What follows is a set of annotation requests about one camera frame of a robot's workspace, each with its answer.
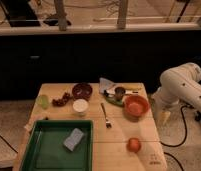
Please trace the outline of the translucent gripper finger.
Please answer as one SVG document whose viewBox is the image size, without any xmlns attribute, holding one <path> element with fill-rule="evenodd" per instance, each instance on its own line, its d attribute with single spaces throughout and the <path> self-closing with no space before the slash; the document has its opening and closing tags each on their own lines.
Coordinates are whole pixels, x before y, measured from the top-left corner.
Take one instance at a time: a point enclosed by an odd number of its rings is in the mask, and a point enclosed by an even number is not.
<svg viewBox="0 0 201 171">
<path fill-rule="evenodd" d="M 166 124 L 166 122 L 168 121 L 169 117 L 171 115 L 170 111 L 163 111 L 161 113 L 161 120 L 160 120 L 160 125 L 163 126 Z"/>
</svg>

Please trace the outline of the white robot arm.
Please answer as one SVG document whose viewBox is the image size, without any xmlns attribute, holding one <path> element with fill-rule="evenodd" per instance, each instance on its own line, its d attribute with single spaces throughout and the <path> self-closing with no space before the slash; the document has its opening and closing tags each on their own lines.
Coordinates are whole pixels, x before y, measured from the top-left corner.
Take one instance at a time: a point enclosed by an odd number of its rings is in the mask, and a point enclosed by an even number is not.
<svg viewBox="0 0 201 171">
<path fill-rule="evenodd" d="M 185 63 L 165 70 L 160 75 L 161 86 L 152 95 L 155 101 L 155 118 L 158 126 L 170 116 L 169 109 L 180 100 L 201 113 L 201 68 L 196 63 Z"/>
</svg>

